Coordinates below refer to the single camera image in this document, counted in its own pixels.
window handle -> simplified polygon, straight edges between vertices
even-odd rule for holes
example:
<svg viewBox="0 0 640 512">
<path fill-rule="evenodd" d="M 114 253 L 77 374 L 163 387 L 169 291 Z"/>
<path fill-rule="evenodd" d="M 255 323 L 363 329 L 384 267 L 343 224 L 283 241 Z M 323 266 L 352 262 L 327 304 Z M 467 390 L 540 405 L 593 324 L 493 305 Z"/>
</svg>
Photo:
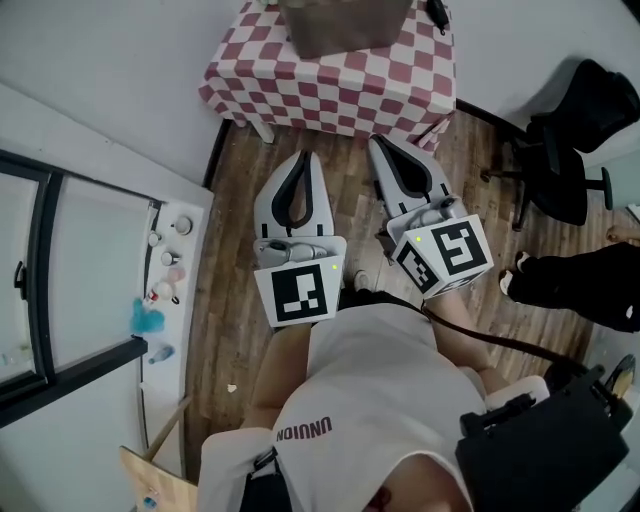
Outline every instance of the window handle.
<svg viewBox="0 0 640 512">
<path fill-rule="evenodd" d="M 20 290 L 20 298 L 27 300 L 27 267 L 22 262 L 18 263 L 13 274 L 13 287 Z"/>
</svg>

checkered tablecloth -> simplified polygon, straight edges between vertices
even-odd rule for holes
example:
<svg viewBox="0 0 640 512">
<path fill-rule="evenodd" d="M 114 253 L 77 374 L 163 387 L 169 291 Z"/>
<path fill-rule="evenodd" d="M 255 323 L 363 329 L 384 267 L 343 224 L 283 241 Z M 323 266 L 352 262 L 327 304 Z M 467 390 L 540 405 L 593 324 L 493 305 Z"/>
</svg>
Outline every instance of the checkered tablecloth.
<svg viewBox="0 0 640 512">
<path fill-rule="evenodd" d="M 433 152 L 455 109 L 453 35 L 442 35 L 414 0 L 393 46 L 301 60 L 278 6 L 250 0 L 199 92 L 227 119 L 390 134 Z"/>
</svg>

shoe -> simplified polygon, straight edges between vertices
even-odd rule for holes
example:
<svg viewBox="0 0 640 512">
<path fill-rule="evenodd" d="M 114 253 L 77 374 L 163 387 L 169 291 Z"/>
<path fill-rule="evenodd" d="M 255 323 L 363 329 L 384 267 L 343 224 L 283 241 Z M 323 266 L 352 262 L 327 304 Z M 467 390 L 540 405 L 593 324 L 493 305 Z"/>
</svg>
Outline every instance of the shoe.
<svg viewBox="0 0 640 512">
<path fill-rule="evenodd" d="M 371 291 L 371 281 L 364 270 L 358 270 L 353 277 L 353 289 L 357 292 L 360 290 Z"/>
<path fill-rule="evenodd" d="M 500 272 L 500 291 L 507 297 L 509 296 L 509 285 L 513 279 L 513 273 L 509 270 L 503 270 Z"/>
<path fill-rule="evenodd" d="M 518 270 L 520 272 L 524 272 L 522 270 L 522 264 L 527 261 L 529 258 L 531 258 L 531 255 L 529 253 L 526 253 L 524 251 L 518 251 L 516 253 L 516 267 L 518 268 Z"/>
</svg>

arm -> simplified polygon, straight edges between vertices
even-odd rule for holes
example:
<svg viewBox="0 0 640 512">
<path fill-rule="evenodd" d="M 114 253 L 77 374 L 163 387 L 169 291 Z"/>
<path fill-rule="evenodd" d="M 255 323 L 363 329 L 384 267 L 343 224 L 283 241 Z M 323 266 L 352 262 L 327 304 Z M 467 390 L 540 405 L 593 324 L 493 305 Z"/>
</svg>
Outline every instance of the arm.
<svg viewBox="0 0 640 512">
<path fill-rule="evenodd" d="M 456 290 L 427 300 L 426 306 L 436 315 L 453 324 L 470 331 L 477 330 L 469 311 L 467 311 L 462 302 L 460 293 Z M 456 366 L 467 366 L 476 371 L 480 375 L 488 394 L 509 385 L 498 371 L 491 366 L 486 343 L 436 322 L 433 323 L 433 332 L 436 337 L 438 352 Z"/>
<path fill-rule="evenodd" d="M 286 401 L 307 378 L 310 334 L 311 325 L 303 324 L 271 338 L 240 428 L 273 428 Z"/>
</svg>

black strap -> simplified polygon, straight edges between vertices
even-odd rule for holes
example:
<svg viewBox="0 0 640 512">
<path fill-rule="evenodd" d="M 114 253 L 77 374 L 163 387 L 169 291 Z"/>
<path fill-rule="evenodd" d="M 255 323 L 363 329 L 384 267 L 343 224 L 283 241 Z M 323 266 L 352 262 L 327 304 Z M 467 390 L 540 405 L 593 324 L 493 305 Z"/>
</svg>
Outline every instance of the black strap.
<svg viewBox="0 0 640 512">
<path fill-rule="evenodd" d="M 278 464 L 278 452 L 272 448 L 253 463 L 254 470 L 247 475 L 240 512 L 291 512 L 289 489 Z M 255 473 L 274 464 L 272 474 L 255 477 Z"/>
</svg>

